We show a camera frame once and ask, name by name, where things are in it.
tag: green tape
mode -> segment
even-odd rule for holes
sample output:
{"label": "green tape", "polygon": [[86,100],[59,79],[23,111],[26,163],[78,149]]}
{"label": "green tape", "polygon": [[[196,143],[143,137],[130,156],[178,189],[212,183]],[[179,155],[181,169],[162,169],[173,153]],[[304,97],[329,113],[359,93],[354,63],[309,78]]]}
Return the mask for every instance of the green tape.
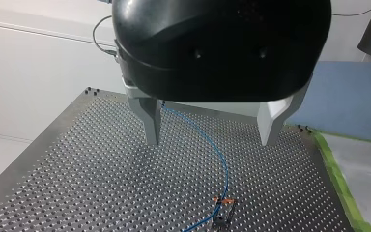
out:
{"label": "green tape", "polygon": [[353,137],[353,136],[349,136],[349,135],[345,135],[345,134],[341,134],[341,133],[326,132],[326,131],[322,131],[322,130],[318,130],[318,132],[325,133],[325,134],[328,134],[328,135],[337,136],[337,137],[348,138],[348,139],[352,139],[352,140],[356,140],[356,141],[371,143],[371,139],[357,138],[357,137]]}
{"label": "green tape", "polygon": [[329,145],[317,130],[312,130],[312,134],[322,151],[325,167],[327,168],[327,172],[333,186],[335,187],[336,193],[339,196],[349,223],[356,232],[371,232],[371,225],[363,219]]}

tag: metal perforated plate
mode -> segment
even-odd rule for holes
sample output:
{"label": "metal perforated plate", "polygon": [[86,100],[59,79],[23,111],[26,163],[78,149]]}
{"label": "metal perforated plate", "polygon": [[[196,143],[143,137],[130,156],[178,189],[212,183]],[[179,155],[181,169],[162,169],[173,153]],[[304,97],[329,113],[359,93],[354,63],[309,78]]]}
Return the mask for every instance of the metal perforated plate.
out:
{"label": "metal perforated plate", "polygon": [[[0,176],[0,231],[180,231],[212,212],[224,171],[193,127],[164,111],[160,145],[148,146],[122,95],[89,95]],[[168,106],[225,155],[231,231],[352,230],[306,135],[286,129],[263,147],[252,119]]]}

